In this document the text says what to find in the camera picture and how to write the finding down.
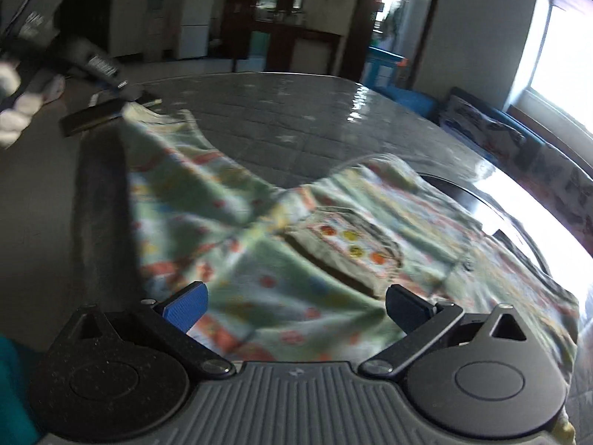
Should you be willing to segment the white gloved hand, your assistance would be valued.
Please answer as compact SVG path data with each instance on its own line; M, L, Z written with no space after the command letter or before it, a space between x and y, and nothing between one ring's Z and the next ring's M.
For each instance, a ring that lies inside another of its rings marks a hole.
M1 61L1 149L14 145L30 126L40 109L60 99L65 90L62 75L41 71L40 82L26 83L20 75L18 64L10 60Z

